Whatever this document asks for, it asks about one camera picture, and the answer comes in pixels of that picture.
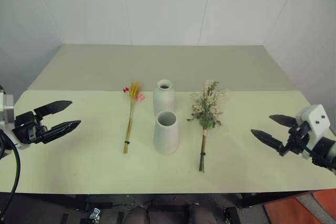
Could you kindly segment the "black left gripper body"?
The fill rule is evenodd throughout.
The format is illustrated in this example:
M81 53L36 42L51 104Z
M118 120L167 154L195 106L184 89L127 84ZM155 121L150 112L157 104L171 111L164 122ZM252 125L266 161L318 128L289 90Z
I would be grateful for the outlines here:
M23 144L48 143L44 137L47 128L41 124L43 117L35 115L32 111L18 115L15 118L13 133Z

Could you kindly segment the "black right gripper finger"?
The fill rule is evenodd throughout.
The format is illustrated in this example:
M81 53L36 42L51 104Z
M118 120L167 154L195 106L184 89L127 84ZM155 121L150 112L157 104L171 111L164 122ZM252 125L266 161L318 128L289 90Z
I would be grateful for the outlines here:
M269 118L277 122L278 124L286 126L286 127L297 127L298 126L296 118L293 118L291 116L275 114L275 115L270 115Z
M273 138L272 135L264 131L254 129L251 129L250 131L258 140L260 140L265 145L275 149L277 152L280 152L280 150L284 147L281 141Z

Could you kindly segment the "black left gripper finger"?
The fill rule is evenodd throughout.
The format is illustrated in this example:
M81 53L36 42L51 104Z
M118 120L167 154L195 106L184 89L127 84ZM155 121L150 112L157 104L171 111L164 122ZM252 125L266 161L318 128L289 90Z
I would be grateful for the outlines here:
M67 100L59 100L59 101L54 101L52 103L40 106L36 109L34 109L34 112L36 114L36 117L39 120L42 120L43 117L50 115L50 114L56 114L60 111L63 111L65 108L70 106L72 104L72 101L67 101Z
M81 120L75 120L58 124L41 135L41 142L47 144L60 137L63 137L64 135L73 131L80 123Z

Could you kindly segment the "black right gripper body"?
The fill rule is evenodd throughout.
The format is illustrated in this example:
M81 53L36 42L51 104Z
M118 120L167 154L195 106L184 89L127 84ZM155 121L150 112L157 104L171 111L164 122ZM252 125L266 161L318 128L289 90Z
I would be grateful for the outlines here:
M287 140L287 144L279 149L279 155L285 156L288 152L293 152L297 155L301 154L308 143L308 132L310 130L311 127L306 121L300 125L295 123L291 126L288 131L289 138Z

